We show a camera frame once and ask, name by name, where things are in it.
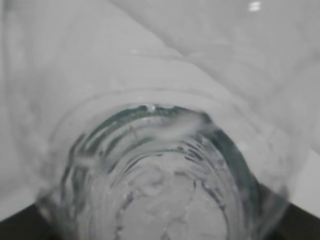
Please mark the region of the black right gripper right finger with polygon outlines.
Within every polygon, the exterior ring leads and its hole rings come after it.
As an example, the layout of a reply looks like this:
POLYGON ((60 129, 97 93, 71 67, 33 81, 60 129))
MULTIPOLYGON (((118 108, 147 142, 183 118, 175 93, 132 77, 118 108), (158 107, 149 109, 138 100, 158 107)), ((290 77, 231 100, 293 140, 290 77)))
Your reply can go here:
POLYGON ((316 193, 300 185, 292 195, 274 190, 287 209, 272 233, 273 240, 318 240, 320 238, 320 189, 316 193))

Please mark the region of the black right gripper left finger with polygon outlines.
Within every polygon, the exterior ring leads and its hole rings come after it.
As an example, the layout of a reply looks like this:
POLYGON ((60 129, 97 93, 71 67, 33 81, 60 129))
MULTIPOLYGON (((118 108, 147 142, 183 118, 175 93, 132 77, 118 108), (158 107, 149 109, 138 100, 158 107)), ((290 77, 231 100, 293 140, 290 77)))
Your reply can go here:
POLYGON ((34 204, 0 222, 1 240, 59 240, 34 204))

